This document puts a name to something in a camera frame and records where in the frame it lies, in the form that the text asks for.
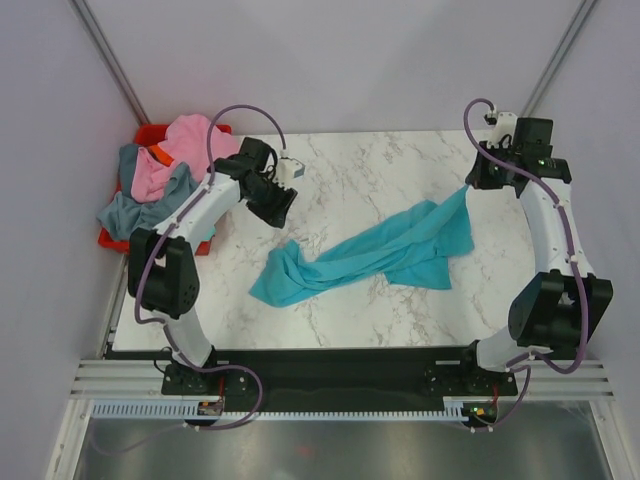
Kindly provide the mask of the teal t shirt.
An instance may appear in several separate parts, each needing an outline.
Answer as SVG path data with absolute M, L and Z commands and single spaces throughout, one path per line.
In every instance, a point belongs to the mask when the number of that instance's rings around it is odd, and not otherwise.
M 273 249 L 249 294 L 276 308 L 382 274 L 391 285 L 449 290 L 449 260 L 474 249 L 465 187 L 425 200 L 307 260 L 291 240 Z

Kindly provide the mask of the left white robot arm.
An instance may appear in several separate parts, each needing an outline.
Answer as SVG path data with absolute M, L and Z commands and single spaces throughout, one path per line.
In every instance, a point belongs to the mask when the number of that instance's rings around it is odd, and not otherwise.
M 299 160 L 246 137 L 238 153 L 213 162 L 201 184 L 166 220 L 139 227 L 130 237 L 128 292 L 134 298 L 135 321 L 161 326 L 173 358 L 187 366 L 185 382 L 198 393 L 215 389 L 220 371 L 209 363 L 214 347 L 195 307 L 200 292 L 196 250 L 218 220 L 241 202 L 267 225 L 283 228 L 297 197 L 291 183 L 304 172 Z

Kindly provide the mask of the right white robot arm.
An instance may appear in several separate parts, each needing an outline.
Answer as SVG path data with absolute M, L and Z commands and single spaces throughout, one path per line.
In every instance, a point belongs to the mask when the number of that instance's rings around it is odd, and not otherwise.
M 613 298 L 581 246 L 571 204 L 572 175 L 566 160 L 552 155 L 553 123 L 519 118 L 491 108 L 491 133 L 475 141 L 475 163 L 466 183 L 476 190 L 511 187 L 525 214 L 535 274 L 512 301 L 506 327 L 475 347 L 476 359 L 458 368 L 467 392 L 483 392 L 494 371 L 541 360 L 561 374 L 575 371 Z

